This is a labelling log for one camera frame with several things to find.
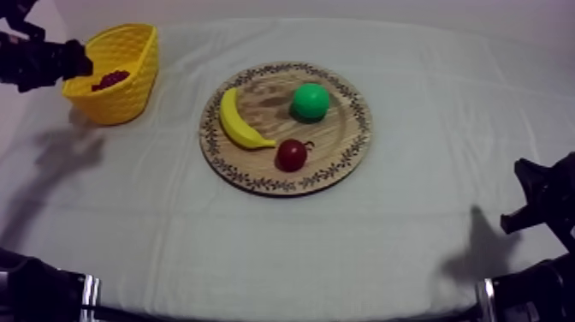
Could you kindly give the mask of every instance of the banana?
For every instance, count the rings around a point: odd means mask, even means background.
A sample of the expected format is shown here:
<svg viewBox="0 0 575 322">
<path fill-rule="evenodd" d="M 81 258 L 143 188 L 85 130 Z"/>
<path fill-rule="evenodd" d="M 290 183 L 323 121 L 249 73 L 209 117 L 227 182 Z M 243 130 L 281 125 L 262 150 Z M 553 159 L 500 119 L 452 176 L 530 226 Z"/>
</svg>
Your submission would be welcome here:
<svg viewBox="0 0 575 322">
<path fill-rule="evenodd" d="M 235 103 L 237 93 L 238 89 L 233 87 L 223 94 L 220 103 L 220 121 L 224 131 L 235 143 L 248 149 L 276 146 L 275 140 L 264 139 L 240 117 Z"/>
</svg>

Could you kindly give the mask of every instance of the green fruit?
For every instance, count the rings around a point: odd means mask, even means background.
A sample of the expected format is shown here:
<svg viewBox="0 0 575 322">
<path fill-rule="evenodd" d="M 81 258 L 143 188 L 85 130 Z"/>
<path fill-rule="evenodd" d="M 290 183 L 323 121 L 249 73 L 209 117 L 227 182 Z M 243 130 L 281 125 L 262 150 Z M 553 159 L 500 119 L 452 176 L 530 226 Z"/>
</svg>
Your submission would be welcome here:
<svg viewBox="0 0 575 322">
<path fill-rule="evenodd" d="M 307 83 L 300 86 L 293 97 L 292 112 L 305 121 L 323 119 L 329 109 L 329 93 L 321 85 Z"/>
</svg>

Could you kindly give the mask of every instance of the round wooden tray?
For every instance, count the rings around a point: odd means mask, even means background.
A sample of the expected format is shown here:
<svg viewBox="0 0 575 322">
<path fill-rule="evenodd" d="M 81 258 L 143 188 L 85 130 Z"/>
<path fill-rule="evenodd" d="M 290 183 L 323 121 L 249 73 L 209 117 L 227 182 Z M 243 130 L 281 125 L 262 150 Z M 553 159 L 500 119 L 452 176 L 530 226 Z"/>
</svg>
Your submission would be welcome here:
<svg viewBox="0 0 575 322">
<path fill-rule="evenodd" d="M 289 115 L 295 90 L 317 83 L 329 91 L 327 116 L 313 124 Z M 241 117 L 264 138 L 312 142 L 304 166 L 283 172 L 276 148 L 248 151 L 235 145 L 219 122 L 222 96 L 238 87 Z M 358 166 L 370 144 L 371 114 L 361 94 L 338 74 L 309 63 L 266 63 L 239 72 L 211 96 L 200 123 L 199 144 L 210 166 L 225 180 L 255 194 L 296 196 L 328 188 Z"/>
</svg>

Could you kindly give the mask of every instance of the white tablecloth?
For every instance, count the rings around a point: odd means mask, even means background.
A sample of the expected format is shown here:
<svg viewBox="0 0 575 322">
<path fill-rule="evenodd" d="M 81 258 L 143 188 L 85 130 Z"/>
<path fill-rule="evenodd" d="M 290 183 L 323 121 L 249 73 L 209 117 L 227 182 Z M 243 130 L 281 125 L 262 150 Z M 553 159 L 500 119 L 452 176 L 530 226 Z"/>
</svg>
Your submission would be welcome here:
<svg viewBox="0 0 575 322">
<path fill-rule="evenodd" d="M 368 21 L 219 21 L 159 37 L 142 116 L 81 130 L 59 89 L 38 90 L 0 158 L 0 242 L 101 277 L 104 304 L 178 318 L 390 318 L 468 305 L 479 278 L 564 252 L 546 227 L 506 237 L 498 222 L 524 203 L 515 160 L 551 165 L 575 150 L 575 62 Z M 374 135 L 340 184 L 274 200 L 213 173 L 198 128 L 229 76 L 286 60 L 350 80 Z"/>
</svg>

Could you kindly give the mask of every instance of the plastic basket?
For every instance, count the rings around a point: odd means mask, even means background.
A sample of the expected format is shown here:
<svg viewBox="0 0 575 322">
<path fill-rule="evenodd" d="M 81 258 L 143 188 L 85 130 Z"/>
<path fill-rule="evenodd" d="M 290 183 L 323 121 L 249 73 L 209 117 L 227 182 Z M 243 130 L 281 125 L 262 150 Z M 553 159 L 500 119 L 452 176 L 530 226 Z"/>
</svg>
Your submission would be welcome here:
<svg viewBox="0 0 575 322">
<path fill-rule="evenodd" d="M 94 63 L 93 75 L 67 80 L 63 96 L 103 125 L 128 122 L 141 114 L 157 74 L 157 29 L 144 24 L 113 27 L 90 39 L 86 54 Z M 92 85 L 116 70 L 130 75 L 114 86 L 92 91 Z"/>
</svg>

